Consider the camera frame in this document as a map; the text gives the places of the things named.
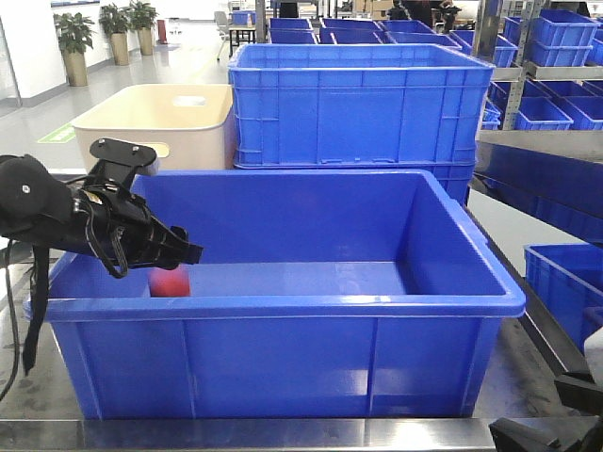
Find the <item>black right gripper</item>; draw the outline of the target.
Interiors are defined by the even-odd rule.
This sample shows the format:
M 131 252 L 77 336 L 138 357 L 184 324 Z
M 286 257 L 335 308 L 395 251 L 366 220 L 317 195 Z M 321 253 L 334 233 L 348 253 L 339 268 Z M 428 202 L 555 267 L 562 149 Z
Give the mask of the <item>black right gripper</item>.
M 585 372 L 566 372 L 554 379 L 556 391 L 565 407 L 596 416 L 583 436 L 563 443 L 558 435 L 498 418 L 489 427 L 496 451 L 601 451 L 602 382 Z

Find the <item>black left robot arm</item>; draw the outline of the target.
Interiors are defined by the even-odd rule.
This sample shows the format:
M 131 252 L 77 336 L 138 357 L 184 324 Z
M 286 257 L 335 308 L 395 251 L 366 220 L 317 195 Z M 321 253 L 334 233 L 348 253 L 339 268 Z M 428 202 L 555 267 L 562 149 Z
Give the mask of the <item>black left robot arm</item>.
M 81 180 L 53 177 L 31 155 L 1 158 L 1 235 L 32 246 L 96 257 L 107 272 L 134 268 L 173 270 L 200 262 L 203 249 L 187 231 L 168 227 L 146 200 L 131 192 L 137 168 L 117 175 L 101 160 Z

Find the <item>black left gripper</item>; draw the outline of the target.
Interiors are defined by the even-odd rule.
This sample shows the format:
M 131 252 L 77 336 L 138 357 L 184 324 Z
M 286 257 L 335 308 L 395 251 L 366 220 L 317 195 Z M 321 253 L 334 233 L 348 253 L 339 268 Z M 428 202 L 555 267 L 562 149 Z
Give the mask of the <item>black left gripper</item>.
M 98 259 L 114 278 L 134 268 L 199 264 L 204 248 L 191 243 L 184 228 L 158 221 L 130 187 L 118 181 L 70 183 L 70 252 Z

